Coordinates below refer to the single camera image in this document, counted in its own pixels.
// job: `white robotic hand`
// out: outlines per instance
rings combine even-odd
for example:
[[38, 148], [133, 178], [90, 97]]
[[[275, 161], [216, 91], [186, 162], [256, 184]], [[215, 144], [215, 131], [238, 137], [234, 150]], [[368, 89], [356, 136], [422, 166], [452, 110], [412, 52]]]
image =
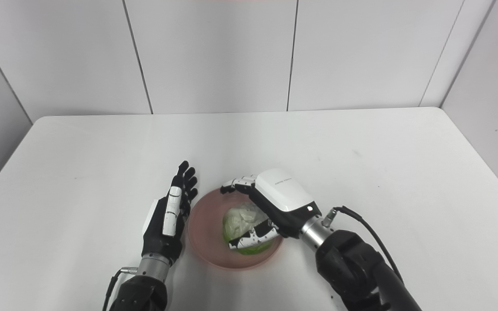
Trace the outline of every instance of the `white robotic hand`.
[[268, 217], [253, 230], [229, 242], [230, 248], [249, 248], [275, 238], [299, 238], [311, 218], [322, 213], [312, 197], [289, 174], [270, 169], [259, 175], [244, 176], [225, 183], [221, 193], [233, 191], [249, 195], [249, 199]]

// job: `white table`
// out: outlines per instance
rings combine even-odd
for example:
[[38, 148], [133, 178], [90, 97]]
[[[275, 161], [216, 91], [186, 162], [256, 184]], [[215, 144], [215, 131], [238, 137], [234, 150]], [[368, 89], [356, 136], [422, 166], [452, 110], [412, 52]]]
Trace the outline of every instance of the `white table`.
[[[283, 168], [368, 220], [423, 310], [498, 310], [498, 179], [437, 108], [42, 118], [0, 173], [0, 310], [99, 310], [184, 159], [202, 194]], [[248, 272], [187, 246], [167, 283], [170, 311], [344, 310], [297, 240]]]

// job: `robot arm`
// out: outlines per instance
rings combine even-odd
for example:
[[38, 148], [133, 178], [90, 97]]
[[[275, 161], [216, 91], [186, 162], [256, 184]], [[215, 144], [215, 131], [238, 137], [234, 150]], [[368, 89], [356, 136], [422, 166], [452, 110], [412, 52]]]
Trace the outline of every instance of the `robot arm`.
[[124, 282], [110, 311], [163, 311], [167, 304], [164, 281], [182, 251], [180, 240], [192, 199], [197, 195], [195, 169], [187, 161], [178, 167], [168, 194], [158, 200], [144, 230], [144, 247], [139, 267], [125, 269], [136, 275]]
[[[334, 207], [323, 218], [312, 197], [280, 169], [234, 179], [221, 188], [222, 193], [236, 190], [249, 195], [269, 216], [268, 221], [257, 226], [264, 227], [261, 233], [268, 230], [266, 236], [270, 236], [275, 229], [285, 238], [300, 238], [316, 253], [318, 273], [340, 295], [349, 311], [420, 311], [379, 252], [354, 232], [330, 228], [336, 213], [348, 210], [346, 207]], [[257, 227], [239, 241], [230, 241], [230, 247], [256, 245]]]

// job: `pink bowl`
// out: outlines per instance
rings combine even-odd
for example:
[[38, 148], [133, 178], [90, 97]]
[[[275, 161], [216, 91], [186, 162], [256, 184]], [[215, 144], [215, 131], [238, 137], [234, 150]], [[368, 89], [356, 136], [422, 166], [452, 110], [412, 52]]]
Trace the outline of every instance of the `pink bowl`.
[[274, 239], [268, 250], [255, 255], [239, 254], [228, 248], [222, 235], [222, 220], [231, 207], [243, 202], [251, 200], [238, 192], [220, 194], [220, 190], [215, 189], [193, 207], [188, 220], [188, 238], [201, 259], [225, 270], [247, 270], [265, 263], [278, 250], [282, 238]]

